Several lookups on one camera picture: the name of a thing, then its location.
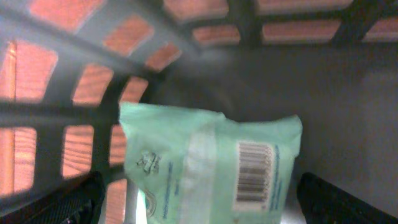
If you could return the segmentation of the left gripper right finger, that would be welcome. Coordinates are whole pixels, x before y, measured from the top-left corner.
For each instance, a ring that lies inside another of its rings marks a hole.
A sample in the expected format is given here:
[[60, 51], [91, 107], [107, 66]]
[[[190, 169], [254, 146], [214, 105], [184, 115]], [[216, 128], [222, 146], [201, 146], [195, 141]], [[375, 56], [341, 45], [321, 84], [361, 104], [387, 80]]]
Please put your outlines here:
[[309, 172], [300, 179], [297, 198], [307, 223], [397, 224], [396, 217]]

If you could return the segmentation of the mint green snack packet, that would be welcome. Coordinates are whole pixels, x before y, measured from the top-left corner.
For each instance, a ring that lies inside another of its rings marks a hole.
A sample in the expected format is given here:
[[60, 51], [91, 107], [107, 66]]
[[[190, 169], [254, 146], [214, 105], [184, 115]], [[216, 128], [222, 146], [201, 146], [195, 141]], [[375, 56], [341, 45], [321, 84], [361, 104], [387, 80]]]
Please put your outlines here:
[[280, 223], [302, 122], [239, 123], [223, 113], [123, 103], [124, 171], [148, 223]]

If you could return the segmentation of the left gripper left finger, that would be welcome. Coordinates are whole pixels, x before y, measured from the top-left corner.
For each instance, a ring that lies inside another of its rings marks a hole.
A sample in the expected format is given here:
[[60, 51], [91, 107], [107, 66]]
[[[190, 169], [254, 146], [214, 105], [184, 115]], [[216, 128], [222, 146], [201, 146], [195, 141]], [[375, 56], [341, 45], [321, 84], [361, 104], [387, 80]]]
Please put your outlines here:
[[90, 172], [43, 192], [1, 198], [1, 224], [98, 223], [106, 187], [100, 172]]

